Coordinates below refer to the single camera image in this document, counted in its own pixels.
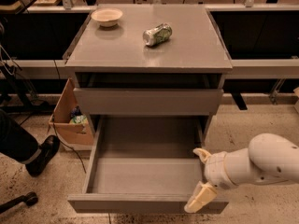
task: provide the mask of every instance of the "cardboard box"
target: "cardboard box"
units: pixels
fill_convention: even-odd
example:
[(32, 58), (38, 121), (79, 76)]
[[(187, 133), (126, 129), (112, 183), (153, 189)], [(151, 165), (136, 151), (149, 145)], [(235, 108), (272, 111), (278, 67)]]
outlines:
[[(293, 92), (295, 93), (295, 95), (299, 98), (299, 87), (297, 87), (296, 89), (293, 90)], [(294, 108), (297, 110), (297, 112), (299, 113), (299, 100), (296, 102), (296, 104), (294, 105)]]
[(71, 112), (78, 105), (73, 93), (74, 88), (72, 79), (68, 79), (62, 96), (50, 117), (49, 126), (56, 130), (58, 137), (66, 145), (74, 149), (84, 149), (76, 148), (76, 146), (92, 146), (93, 133), (89, 124), (69, 123)]

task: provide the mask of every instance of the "drawer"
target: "drawer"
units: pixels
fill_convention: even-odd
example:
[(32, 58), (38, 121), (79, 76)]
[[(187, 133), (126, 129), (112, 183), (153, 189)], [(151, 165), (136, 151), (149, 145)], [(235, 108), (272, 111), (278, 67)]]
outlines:
[(75, 88), (80, 108), (101, 115), (214, 115), (222, 90)]
[[(184, 213), (203, 179), (192, 154), (196, 123), (191, 117), (101, 118), (83, 193), (68, 201), (86, 213)], [(226, 204), (215, 200), (200, 212), (219, 213)]]

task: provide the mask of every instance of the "black shoe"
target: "black shoe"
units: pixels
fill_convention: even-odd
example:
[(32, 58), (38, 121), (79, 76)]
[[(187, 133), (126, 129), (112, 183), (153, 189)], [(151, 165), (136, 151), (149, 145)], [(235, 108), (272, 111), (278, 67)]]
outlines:
[(57, 136), (51, 135), (40, 145), (41, 153), (38, 157), (26, 164), (26, 169), (31, 176), (39, 176), (48, 162), (55, 156), (59, 149), (60, 141)]

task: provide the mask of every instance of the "black pants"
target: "black pants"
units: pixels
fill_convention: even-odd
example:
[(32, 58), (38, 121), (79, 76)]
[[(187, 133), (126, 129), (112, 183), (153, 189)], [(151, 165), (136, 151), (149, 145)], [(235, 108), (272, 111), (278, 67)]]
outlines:
[(0, 152), (25, 162), (38, 150), (36, 139), (0, 108)]

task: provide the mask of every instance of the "person's leg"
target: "person's leg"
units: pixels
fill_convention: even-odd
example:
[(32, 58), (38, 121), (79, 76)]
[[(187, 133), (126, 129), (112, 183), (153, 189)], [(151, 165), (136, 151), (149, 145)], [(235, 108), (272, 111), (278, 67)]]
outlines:
[(0, 152), (26, 164), (40, 154), (36, 139), (0, 109)]
[(51, 135), (41, 145), (0, 108), (0, 152), (22, 164), (31, 176), (40, 175), (59, 149), (59, 139)]

